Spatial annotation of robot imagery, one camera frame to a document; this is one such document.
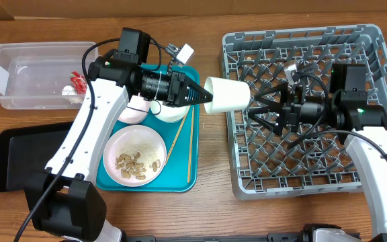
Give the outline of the pile of peanuts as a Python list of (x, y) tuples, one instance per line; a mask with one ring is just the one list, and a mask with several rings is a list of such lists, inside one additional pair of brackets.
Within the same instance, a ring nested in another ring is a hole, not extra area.
[(144, 181), (151, 178), (161, 168), (161, 160), (154, 162), (138, 162), (131, 157), (123, 157), (121, 154), (114, 161), (114, 166), (123, 179), (136, 179)]

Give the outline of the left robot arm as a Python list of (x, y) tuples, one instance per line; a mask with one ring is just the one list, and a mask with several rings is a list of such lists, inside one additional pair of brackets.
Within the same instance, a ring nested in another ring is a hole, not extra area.
[(212, 94), (184, 73), (147, 69), (150, 45), (146, 32), (124, 28), (118, 47), (82, 62), (87, 91), (66, 138), (42, 171), (24, 185), (29, 213), (26, 224), (68, 241), (125, 241), (111, 225), (107, 206), (95, 186), (99, 161), (113, 127), (130, 99), (139, 95), (166, 106), (194, 106)]

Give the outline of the large pink plate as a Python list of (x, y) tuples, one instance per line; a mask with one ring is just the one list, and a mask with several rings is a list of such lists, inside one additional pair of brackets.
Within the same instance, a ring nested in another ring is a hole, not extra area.
[(115, 132), (103, 152), (103, 166), (117, 184), (140, 187), (163, 171), (167, 148), (161, 135), (143, 125), (126, 126)]

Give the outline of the pile of rice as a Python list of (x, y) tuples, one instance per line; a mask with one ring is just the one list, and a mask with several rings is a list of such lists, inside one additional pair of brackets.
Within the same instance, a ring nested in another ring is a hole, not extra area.
[(138, 162), (154, 162), (163, 156), (163, 152), (157, 143), (150, 140), (131, 139), (122, 145), (120, 154), (123, 157), (131, 157)]

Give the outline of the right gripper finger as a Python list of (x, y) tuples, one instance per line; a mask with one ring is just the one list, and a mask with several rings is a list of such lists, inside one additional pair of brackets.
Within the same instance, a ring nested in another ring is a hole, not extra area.
[(284, 104), (288, 99), (288, 84), (282, 83), (254, 95), (254, 100), (262, 104)]
[(251, 108), (248, 111), (248, 117), (274, 134), (282, 135), (283, 126), (281, 125), (280, 115), (268, 107)]

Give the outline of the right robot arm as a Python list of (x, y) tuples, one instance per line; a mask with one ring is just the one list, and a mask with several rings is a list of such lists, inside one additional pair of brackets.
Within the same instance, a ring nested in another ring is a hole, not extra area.
[(337, 135), (357, 169), (372, 239), (387, 241), (387, 113), (381, 105), (368, 104), (366, 73), (362, 64), (333, 64), (325, 85), (312, 73), (290, 71), (287, 82), (255, 94), (263, 107), (249, 110), (248, 117), (277, 135), (310, 124), (289, 148), (305, 139)]

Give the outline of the white bowl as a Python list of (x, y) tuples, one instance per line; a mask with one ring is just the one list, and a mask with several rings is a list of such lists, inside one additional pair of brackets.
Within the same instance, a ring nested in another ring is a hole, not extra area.
[(189, 111), (189, 106), (169, 107), (165, 106), (162, 101), (152, 101), (150, 110), (156, 118), (163, 122), (174, 123), (180, 121)]

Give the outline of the white paper cup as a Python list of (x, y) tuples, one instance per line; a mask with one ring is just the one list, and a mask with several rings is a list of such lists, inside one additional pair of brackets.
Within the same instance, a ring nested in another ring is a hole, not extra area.
[(242, 110), (250, 102), (249, 85), (242, 81), (208, 77), (204, 89), (212, 94), (212, 101), (204, 104), (207, 114)]

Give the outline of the red snack wrapper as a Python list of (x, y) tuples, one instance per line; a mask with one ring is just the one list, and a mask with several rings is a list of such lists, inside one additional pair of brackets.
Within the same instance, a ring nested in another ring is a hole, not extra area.
[(84, 76), (80, 75), (78, 72), (73, 71), (70, 76), (71, 83), (78, 95), (86, 94), (87, 92), (87, 83)]

